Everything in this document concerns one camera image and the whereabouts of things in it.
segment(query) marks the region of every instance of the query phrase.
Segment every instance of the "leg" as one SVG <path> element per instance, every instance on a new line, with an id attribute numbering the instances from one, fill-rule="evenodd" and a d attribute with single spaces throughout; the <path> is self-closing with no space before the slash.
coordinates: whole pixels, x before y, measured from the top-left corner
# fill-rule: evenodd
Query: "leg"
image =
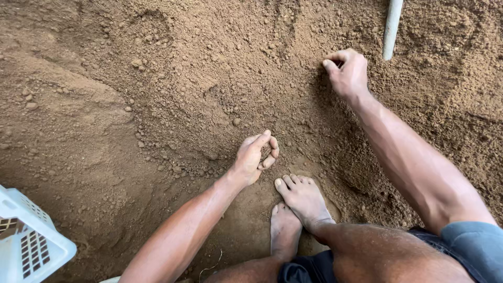
<path id="1" fill-rule="evenodd" d="M 211 282 L 276 282 L 281 265 L 297 254 L 302 225 L 291 209 L 280 202 L 271 216 L 271 256 L 250 260 L 210 276 Z"/>
<path id="2" fill-rule="evenodd" d="M 373 225 L 335 224 L 311 178 L 283 176 L 276 189 L 320 243 L 332 249 L 340 282 L 470 282 L 454 259 L 401 230 Z"/>

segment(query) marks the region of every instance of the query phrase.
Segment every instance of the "soil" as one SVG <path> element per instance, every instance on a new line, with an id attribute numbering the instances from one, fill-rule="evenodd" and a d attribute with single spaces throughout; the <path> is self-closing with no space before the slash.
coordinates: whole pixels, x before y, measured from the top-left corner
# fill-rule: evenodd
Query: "soil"
<path id="1" fill-rule="evenodd" d="M 1 2 L 0 184 L 78 246 L 47 282 L 120 275 L 266 128 L 279 160 L 181 279 L 267 256 L 273 180 L 288 172 L 315 178 L 338 221 L 420 225 L 320 65 L 352 47 L 375 96 L 461 169 L 501 225 L 502 4 L 406 1 L 383 61 L 388 1 Z M 301 254 L 322 249 L 302 236 Z"/>

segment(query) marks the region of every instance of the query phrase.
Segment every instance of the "plastic basket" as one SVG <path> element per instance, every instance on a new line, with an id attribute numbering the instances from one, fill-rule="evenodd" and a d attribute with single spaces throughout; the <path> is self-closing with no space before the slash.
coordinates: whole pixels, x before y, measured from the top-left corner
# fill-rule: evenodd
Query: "plastic basket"
<path id="1" fill-rule="evenodd" d="M 18 190 L 0 185 L 0 282 L 39 283 L 76 252 L 47 213 Z"/>

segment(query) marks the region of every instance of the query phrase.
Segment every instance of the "left hand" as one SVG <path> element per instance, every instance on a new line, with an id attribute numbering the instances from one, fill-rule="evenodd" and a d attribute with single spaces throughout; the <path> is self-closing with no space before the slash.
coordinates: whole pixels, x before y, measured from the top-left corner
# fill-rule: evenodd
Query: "left hand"
<path id="1" fill-rule="evenodd" d="M 271 145 L 272 150 L 260 162 L 260 158 L 262 157 L 261 149 L 267 143 Z M 229 172 L 232 172 L 236 178 L 242 180 L 245 186 L 249 186 L 258 180 L 262 170 L 269 168 L 276 161 L 279 153 L 278 141 L 275 137 L 271 136 L 271 131 L 266 130 L 263 134 L 247 137 L 239 147 L 236 161 Z"/>

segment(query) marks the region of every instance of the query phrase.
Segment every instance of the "bare foot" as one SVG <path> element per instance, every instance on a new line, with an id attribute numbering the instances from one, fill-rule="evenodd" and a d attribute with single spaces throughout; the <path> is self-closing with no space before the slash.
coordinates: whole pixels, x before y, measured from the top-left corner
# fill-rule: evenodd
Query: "bare foot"
<path id="1" fill-rule="evenodd" d="M 302 224 L 284 202 L 273 207 L 271 216 L 271 255 L 282 262 L 297 254 Z"/>
<path id="2" fill-rule="evenodd" d="M 313 179 L 290 174 L 276 179 L 274 185 L 302 225 L 314 236 L 320 224 L 335 223 Z"/>

